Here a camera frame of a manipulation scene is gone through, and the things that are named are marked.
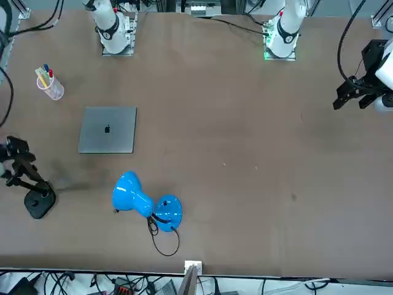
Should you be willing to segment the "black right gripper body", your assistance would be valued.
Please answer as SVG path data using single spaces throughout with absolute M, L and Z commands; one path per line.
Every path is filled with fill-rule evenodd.
M 25 140 L 8 136 L 6 139 L 6 148 L 8 160 L 23 160 L 28 163 L 36 160 L 35 155 L 30 153 L 28 143 Z

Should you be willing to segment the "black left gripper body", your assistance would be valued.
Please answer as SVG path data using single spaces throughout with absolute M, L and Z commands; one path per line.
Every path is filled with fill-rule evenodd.
M 375 76 L 375 73 L 383 59 L 386 43 L 386 39 L 372 39 L 362 50 L 365 75 L 356 80 L 358 87 L 368 89 L 384 88 L 384 84 Z

